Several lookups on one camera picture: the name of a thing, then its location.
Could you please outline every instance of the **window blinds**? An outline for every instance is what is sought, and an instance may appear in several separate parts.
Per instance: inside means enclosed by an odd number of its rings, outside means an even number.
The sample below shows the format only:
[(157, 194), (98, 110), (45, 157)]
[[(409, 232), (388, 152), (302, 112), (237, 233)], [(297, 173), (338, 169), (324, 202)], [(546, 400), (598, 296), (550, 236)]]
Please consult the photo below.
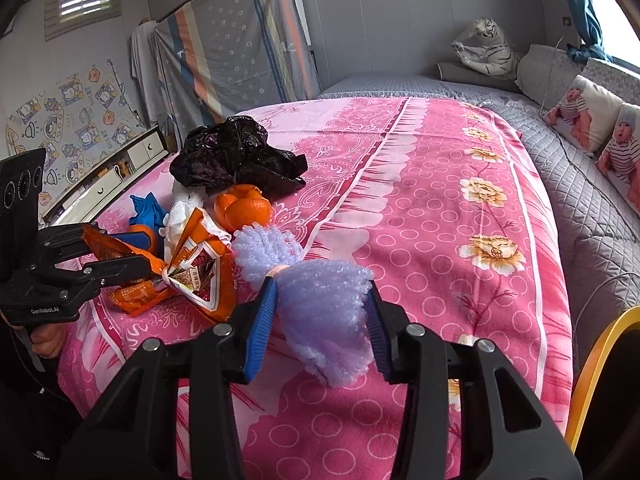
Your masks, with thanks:
[(120, 13), (120, 0), (45, 0), (45, 40)]

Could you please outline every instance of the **wall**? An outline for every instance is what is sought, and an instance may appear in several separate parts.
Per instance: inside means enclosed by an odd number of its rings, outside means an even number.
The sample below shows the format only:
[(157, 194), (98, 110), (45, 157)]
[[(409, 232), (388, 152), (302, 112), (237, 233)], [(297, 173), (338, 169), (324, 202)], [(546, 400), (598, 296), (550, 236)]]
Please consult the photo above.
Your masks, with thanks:
[[(149, 0), (153, 19), (185, 0)], [(304, 0), (322, 86), (358, 72), (426, 73), (455, 60), (450, 42), (473, 19), (495, 18), (526, 52), (545, 43), (541, 0)]]
[(567, 43), (579, 44), (580, 38), (575, 28), (562, 24), (564, 16), (571, 16), (567, 0), (542, 0), (545, 17), (546, 42), (556, 46), (563, 38), (558, 48), (564, 48)]
[[(127, 43), (144, 17), (149, 17), (147, 0), (122, 0), (121, 16), (44, 41), (44, 0), (25, 3), (16, 14), (14, 30), (0, 40), (0, 124), (4, 125), (6, 117), (38, 92), (109, 58), (134, 107), (140, 110), (138, 91), (130, 76)], [(2, 131), (0, 158), (7, 155)]]

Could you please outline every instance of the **yellow object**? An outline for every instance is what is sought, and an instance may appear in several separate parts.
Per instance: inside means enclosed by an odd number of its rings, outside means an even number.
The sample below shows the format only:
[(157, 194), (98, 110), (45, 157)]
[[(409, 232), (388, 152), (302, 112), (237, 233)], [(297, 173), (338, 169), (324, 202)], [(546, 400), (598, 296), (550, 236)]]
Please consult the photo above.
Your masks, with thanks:
[(607, 358), (620, 336), (631, 330), (640, 330), (640, 306), (630, 308), (607, 326), (591, 349), (571, 397), (569, 421), (564, 434), (564, 440), (574, 453)]

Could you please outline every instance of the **pillow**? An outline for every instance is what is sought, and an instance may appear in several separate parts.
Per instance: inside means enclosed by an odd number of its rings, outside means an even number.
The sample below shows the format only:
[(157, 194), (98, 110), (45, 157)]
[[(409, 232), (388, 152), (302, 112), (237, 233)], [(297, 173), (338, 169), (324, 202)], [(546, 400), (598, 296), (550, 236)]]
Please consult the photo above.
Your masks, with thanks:
[(577, 75), (545, 120), (573, 145), (592, 154), (616, 125), (622, 102), (606, 88)]
[(436, 63), (441, 81), (450, 83), (464, 83), (468, 85), (486, 86), (507, 92), (521, 93), (512, 80), (496, 79), (486, 74), (481, 74), (475, 70), (467, 68), (462, 63)]
[(640, 107), (624, 103), (613, 136), (598, 159), (598, 169), (640, 212)]
[(590, 57), (582, 76), (604, 86), (625, 103), (640, 105), (640, 75), (608, 61)]
[(531, 45), (520, 60), (516, 85), (529, 99), (548, 110), (557, 103), (583, 66), (573, 62), (564, 50)]

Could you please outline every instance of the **mandarin orange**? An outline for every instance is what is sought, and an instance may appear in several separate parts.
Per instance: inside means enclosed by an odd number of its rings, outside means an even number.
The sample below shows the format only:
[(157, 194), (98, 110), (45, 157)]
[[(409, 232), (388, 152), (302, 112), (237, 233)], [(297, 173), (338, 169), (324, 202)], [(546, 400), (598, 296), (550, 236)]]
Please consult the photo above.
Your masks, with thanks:
[(225, 220), (225, 211), (236, 200), (238, 200), (238, 197), (235, 197), (229, 193), (220, 193), (216, 197), (216, 201), (213, 205), (214, 220), (220, 227), (222, 227), (226, 231), (229, 231), (230, 233), (232, 233), (233, 230)]
[(253, 184), (233, 184), (233, 186), (226, 190), (227, 193), (232, 194), (236, 198), (244, 198), (249, 191), (257, 191), (260, 193), (260, 196), (262, 196), (260, 189)]
[(232, 231), (242, 229), (245, 225), (258, 222), (267, 225), (271, 219), (271, 204), (266, 198), (240, 198), (226, 208), (225, 221)]

